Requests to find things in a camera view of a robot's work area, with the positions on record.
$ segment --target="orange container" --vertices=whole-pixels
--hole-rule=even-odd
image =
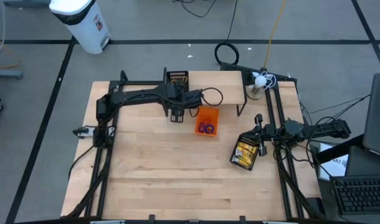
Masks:
[[[196,121],[196,134],[204,136],[217,136],[218,124],[219,110],[217,108],[210,108],[206,106],[199,107]]]

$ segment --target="white paper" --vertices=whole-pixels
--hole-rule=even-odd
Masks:
[[[319,151],[330,149],[332,146],[320,143]],[[348,155],[338,157],[329,162],[321,164],[333,177],[345,176],[346,164],[348,163]],[[319,169],[319,178],[330,181],[329,175],[321,167]]]

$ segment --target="yellow cable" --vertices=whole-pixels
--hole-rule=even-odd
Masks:
[[[0,47],[4,47],[4,48],[8,49],[8,51],[10,51],[10,53],[13,54],[13,56],[15,56],[15,58],[16,58],[16,60],[17,60],[17,63],[16,63],[16,64],[14,64],[14,65],[4,65],[4,66],[1,66],[0,69],[14,68],[14,67],[18,67],[18,66],[20,66],[19,59],[17,59],[17,55],[15,55],[15,53],[14,53],[9,47],[7,47],[5,44],[2,44],[1,41],[0,41],[0,44],[1,44]]]
[[[264,63],[264,68],[266,68],[267,61],[269,60],[270,45],[272,44],[273,35],[274,35],[275,31],[276,31],[277,24],[278,24],[278,22],[279,22],[279,20],[280,20],[280,18],[282,16],[282,14],[283,14],[284,7],[285,7],[285,0],[283,0],[282,7],[280,8],[280,13],[277,16],[276,23],[273,26],[272,34],[270,35],[270,38],[269,38],[269,44],[267,46],[266,59],[265,59],[265,63]]]

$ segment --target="black floor stripe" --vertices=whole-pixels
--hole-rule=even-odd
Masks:
[[[70,44],[68,46],[68,49],[65,53],[65,57],[63,59],[63,62],[62,62],[61,67],[60,67],[59,74],[58,74],[57,79],[55,81],[53,91],[52,91],[52,94],[50,96],[49,103],[47,104],[47,108],[46,108],[44,117],[42,119],[42,122],[40,124],[40,128],[38,130],[34,146],[32,147],[32,151],[31,151],[31,154],[29,155],[29,159],[28,159],[26,168],[25,168],[24,173],[21,177],[20,184],[18,186],[16,195],[14,196],[13,203],[11,205],[9,214],[7,216],[7,219],[6,219],[7,224],[14,223],[14,220],[17,217],[17,213],[19,211],[19,207],[20,207],[20,204],[22,202],[22,198],[23,198],[24,193],[26,191],[29,179],[31,177],[32,170],[33,170],[34,165],[35,165],[36,158],[37,158],[38,153],[39,153],[40,146],[41,146],[43,138],[45,136],[47,125],[48,125],[50,117],[52,115],[52,111],[53,111],[55,101],[57,99],[57,95],[59,94],[61,83],[64,80],[65,71],[67,70],[67,66],[70,62],[71,54],[72,54],[72,51],[73,51],[74,46],[75,46],[74,42],[75,42],[75,39],[72,38],[70,41]]]
[[[193,40],[111,40],[112,45],[136,44],[220,44],[221,39],[193,39]],[[230,44],[268,44],[269,40],[235,39],[228,40]],[[71,40],[5,40],[5,44],[70,44]],[[298,45],[363,45],[380,44],[380,40],[273,40],[272,44],[298,44]]]
[[[374,38],[374,35],[373,35],[373,33],[371,32],[371,29],[370,29],[370,27],[369,27],[369,24],[367,23],[367,20],[366,20],[366,18],[364,17],[363,12],[362,12],[362,9],[360,8],[359,3],[357,2],[357,0],[352,0],[352,4],[353,4],[353,7],[354,7],[355,10],[356,10],[356,13],[357,13],[358,16],[359,16],[360,22],[361,22],[362,25],[363,25],[364,31],[366,31],[366,34],[367,34],[367,36],[369,37],[369,40],[372,42],[371,44],[372,44],[372,46],[373,46],[374,52],[376,53],[377,58],[378,58],[378,61],[379,61],[379,63],[380,63],[380,48],[379,48],[379,46],[378,46],[378,42],[377,42],[376,39]]]

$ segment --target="black keyboard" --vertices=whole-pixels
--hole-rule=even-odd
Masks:
[[[342,215],[380,213],[380,175],[330,177],[338,210]]]

